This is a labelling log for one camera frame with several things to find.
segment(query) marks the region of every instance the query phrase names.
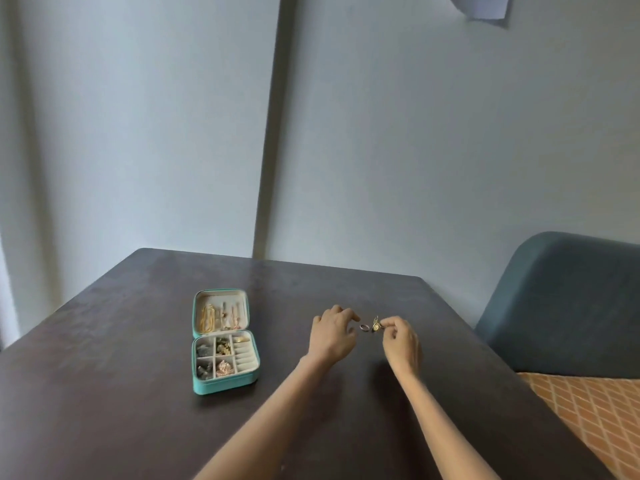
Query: person's left arm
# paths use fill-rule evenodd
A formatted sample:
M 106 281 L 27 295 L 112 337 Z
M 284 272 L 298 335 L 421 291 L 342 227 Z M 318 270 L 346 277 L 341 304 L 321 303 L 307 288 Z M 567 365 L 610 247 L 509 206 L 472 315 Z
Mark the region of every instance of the person's left arm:
M 347 331 L 351 320 L 360 318 L 338 305 L 314 318 L 308 354 L 194 480 L 270 480 L 275 476 L 311 393 L 331 366 L 356 345 L 355 332 Z

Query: table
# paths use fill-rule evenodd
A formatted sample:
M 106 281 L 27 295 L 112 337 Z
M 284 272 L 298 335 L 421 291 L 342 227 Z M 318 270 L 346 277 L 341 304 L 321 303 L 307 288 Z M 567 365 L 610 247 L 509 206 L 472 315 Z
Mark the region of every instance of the table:
M 261 377 L 200 397 L 192 300 L 222 287 L 248 293 Z M 0 479 L 189 480 L 294 368 L 311 319 L 335 303 L 367 322 L 399 314 L 413 324 L 423 379 L 502 480 L 612 478 L 420 278 L 141 249 L 0 354 Z M 439 478 L 381 334 L 358 333 L 280 477 Z

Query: person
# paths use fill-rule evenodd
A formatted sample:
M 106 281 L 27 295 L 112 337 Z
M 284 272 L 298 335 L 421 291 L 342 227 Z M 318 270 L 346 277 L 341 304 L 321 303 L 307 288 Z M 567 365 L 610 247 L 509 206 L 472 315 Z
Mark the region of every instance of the person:
M 356 346 L 356 332 L 348 330 L 352 320 L 360 318 L 338 305 L 314 318 L 308 353 L 194 480 L 274 478 L 315 387 Z M 382 343 L 389 365 L 411 403 L 443 480 L 499 480 L 420 381 L 422 352 L 411 325 L 400 317 L 385 318 L 380 325 L 385 329 Z

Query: wall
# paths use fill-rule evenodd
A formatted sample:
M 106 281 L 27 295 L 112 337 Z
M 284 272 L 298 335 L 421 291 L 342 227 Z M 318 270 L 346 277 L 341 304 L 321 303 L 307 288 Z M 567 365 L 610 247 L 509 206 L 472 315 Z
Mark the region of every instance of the wall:
M 0 0 L 0 345 L 52 312 L 9 5 Z
M 64 301 L 145 246 L 251 256 L 278 0 L 20 0 Z
M 640 242 L 640 0 L 304 0 L 268 257 L 414 274 L 466 320 L 543 230 Z

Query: orange seat cushion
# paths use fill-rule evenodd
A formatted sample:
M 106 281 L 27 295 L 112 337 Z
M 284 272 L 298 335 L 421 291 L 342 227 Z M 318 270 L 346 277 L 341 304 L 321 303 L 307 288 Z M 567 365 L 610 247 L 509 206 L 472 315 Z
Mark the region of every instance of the orange seat cushion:
M 620 480 L 640 480 L 640 379 L 521 373 Z

